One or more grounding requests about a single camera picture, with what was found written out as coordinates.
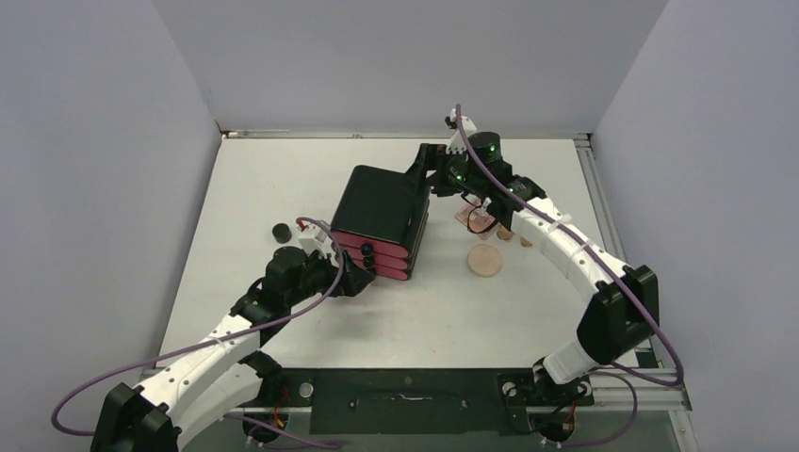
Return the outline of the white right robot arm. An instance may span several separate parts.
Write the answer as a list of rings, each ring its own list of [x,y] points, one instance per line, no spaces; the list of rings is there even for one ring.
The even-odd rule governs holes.
[[[454,136],[449,145],[423,143],[409,168],[438,197],[468,194],[504,228],[534,244],[585,302],[575,335],[532,366],[532,390],[545,403],[570,384],[611,365],[659,327],[659,285],[648,266],[633,268],[607,253],[530,178],[504,160],[494,132]]]

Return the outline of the tan concealer stick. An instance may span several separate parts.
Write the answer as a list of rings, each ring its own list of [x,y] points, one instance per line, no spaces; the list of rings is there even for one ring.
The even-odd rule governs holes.
[[[514,233],[504,226],[499,226],[496,231],[496,236],[500,240],[510,241],[514,237]]]

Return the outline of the eyeshadow palette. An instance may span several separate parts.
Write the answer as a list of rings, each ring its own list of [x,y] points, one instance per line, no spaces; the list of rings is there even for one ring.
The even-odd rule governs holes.
[[[499,226],[498,221],[481,207],[467,205],[455,218],[465,226],[466,230],[481,240],[487,240]]]

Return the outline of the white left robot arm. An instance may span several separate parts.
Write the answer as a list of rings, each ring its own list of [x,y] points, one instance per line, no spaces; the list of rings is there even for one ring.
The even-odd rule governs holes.
[[[355,297],[375,278],[346,252],[281,247],[201,344],[136,386],[109,392],[91,450],[179,451],[240,405],[272,403],[282,367],[261,348],[295,318],[293,308],[316,295]]]

